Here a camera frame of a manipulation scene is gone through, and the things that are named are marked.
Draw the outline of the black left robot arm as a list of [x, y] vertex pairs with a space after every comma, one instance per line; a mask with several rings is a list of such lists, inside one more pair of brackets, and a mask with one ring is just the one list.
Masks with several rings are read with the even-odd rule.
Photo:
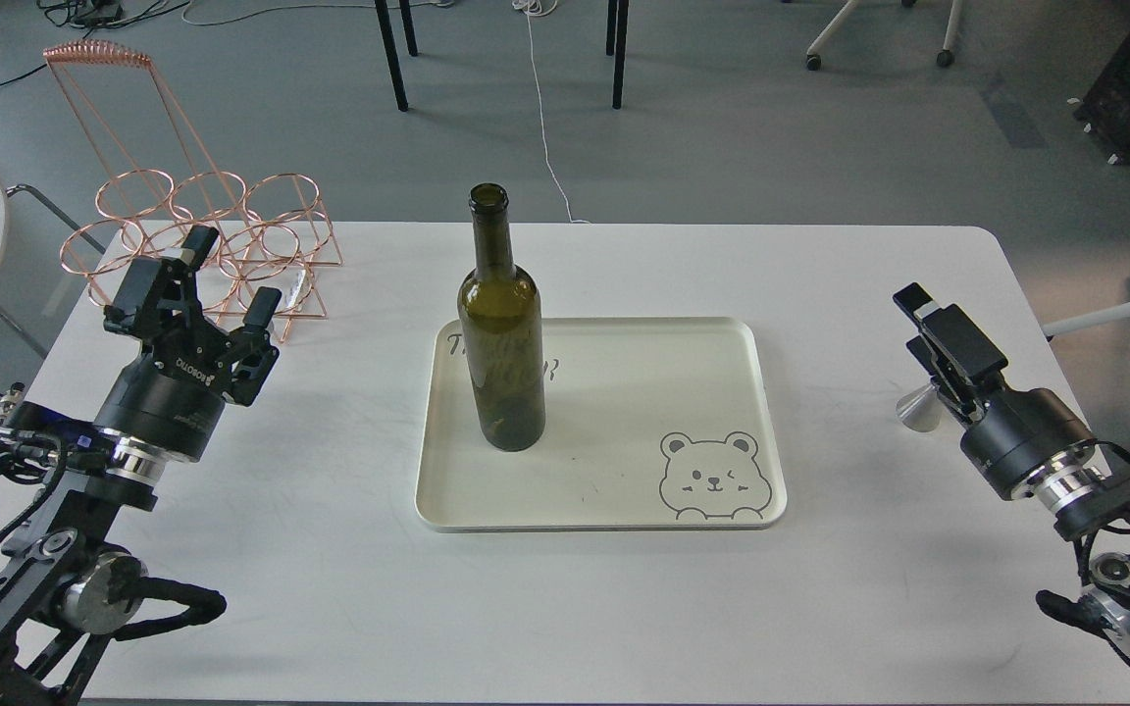
[[251, 406], [279, 349], [280, 291], [261, 287], [224, 331], [197, 274], [219, 230], [131, 261], [104, 310], [140, 352], [90, 422], [23, 402], [0, 416], [0, 705], [76, 705], [113, 640], [210, 624], [219, 591], [149, 576], [108, 542], [121, 509], [153, 509], [171, 461], [201, 459], [226, 406]]

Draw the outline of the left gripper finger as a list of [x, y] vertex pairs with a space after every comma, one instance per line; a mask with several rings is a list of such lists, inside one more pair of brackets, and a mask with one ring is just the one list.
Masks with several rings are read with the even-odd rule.
[[270, 326], [282, 299], [277, 287], [259, 287], [252, 298], [242, 325], [236, 330], [236, 358], [247, 359], [269, 356], [277, 348], [271, 345]]
[[217, 237], [218, 229], [195, 225], [180, 249], [131, 260], [113, 303], [103, 308], [103, 329], [134, 339], [216, 333], [198, 299], [195, 274]]

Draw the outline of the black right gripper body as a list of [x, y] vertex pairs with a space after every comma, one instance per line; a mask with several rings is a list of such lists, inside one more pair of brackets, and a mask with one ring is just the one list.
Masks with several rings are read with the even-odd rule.
[[1080, 417], [1048, 387], [1016, 390], [1003, 381], [986, 387], [948, 384], [948, 408], [963, 429], [960, 452], [1003, 500], [1031, 495], [1027, 479], [1049, 460], [1067, 453], [1081, 462], [1096, 443]]

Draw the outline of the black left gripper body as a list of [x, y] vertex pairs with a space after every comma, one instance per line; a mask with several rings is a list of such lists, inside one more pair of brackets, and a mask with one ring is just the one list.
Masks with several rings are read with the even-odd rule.
[[202, 457], [226, 406], [255, 402], [268, 380], [268, 328], [245, 322], [228, 333], [207, 319], [182, 319], [142, 333], [125, 322], [104, 330], [140, 340], [108, 390], [94, 425], [186, 461]]

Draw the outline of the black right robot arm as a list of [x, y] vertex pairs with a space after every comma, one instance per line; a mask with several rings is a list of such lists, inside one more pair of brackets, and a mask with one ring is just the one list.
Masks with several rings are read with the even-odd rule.
[[1005, 502], [1041, 502], [1072, 544], [1079, 598], [1042, 590], [1041, 612], [1106, 642], [1130, 669], [1130, 451], [1095, 437], [1052, 390], [1012, 387], [1007, 358], [959, 307], [920, 284], [893, 299], [916, 329], [906, 348], [928, 392], [960, 425], [963, 455]]

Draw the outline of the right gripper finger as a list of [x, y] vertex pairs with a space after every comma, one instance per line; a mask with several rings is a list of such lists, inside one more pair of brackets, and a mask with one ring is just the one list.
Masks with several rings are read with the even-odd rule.
[[924, 335], [909, 339], [906, 349], [924, 368], [938, 402], [962, 425], [976, 421], [977, 394], [968, 376], [960, 371], [950, 354]]
[[924, 335], [950, 354], [973, 387], [1001, 387], [1007, 358], [959, 305], [941, 307], [916, 282], [902, 287], [893, 300], [913, 323], [916, 335]]

